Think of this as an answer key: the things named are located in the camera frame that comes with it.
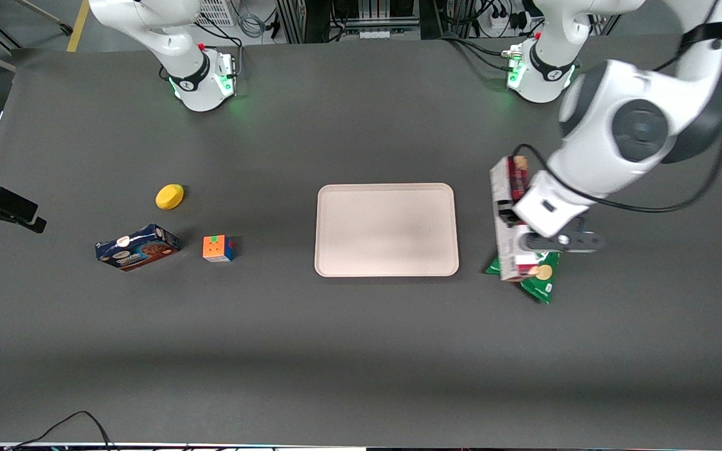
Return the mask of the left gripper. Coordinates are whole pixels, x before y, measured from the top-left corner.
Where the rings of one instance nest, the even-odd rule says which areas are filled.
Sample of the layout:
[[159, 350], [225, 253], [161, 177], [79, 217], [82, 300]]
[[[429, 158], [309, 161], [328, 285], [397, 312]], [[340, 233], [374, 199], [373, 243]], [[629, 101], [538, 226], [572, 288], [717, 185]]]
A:
[[496, 200], [496, 213], [507, 228], [524, 222], [542, 237], [553, 237], [591, 205], [591, 200], [574, 194], [548, 171], [541, 170], [534, 174], [529, 189], [515, 205], [511, 199]]

